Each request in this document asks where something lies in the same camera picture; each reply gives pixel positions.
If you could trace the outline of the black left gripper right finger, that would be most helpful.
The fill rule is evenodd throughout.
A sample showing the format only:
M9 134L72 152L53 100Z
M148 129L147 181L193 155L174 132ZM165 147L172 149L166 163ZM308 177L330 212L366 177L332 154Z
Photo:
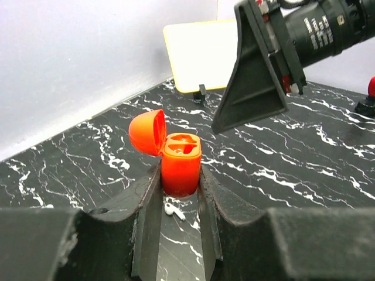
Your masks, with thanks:
M207 280L373 280L373 208L261 210L200 171Z

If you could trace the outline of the orange charging case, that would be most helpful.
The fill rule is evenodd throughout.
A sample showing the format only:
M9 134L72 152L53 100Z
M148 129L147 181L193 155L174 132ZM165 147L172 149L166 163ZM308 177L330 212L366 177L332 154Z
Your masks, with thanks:
M128 134L137 151L161 157L161 181L165 194L187 197L195 193L202 159L201 141L197 135L168 134L162 109L136 116L129 125Z

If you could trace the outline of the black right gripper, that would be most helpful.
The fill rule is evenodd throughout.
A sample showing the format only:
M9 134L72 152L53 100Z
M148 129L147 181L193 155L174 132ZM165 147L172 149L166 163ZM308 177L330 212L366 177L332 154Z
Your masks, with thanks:
M237 59L214 115L215 134L287 112L285 92L303 94L306 77L278 1L241 1L234 7ZM284 57L281 76L273 51Z

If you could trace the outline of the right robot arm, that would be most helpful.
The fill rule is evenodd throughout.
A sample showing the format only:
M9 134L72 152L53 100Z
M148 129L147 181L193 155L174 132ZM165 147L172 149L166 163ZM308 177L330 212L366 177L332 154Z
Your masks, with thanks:
M304 68L374 37L373 1L241 1L237 58L212 122L222 133L287 111Z

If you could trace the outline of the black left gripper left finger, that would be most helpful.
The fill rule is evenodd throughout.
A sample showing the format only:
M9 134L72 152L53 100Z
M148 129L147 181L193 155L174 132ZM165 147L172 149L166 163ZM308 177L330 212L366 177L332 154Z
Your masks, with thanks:
M89 211L3 208L2 280L155 280L163 191L152 166Z

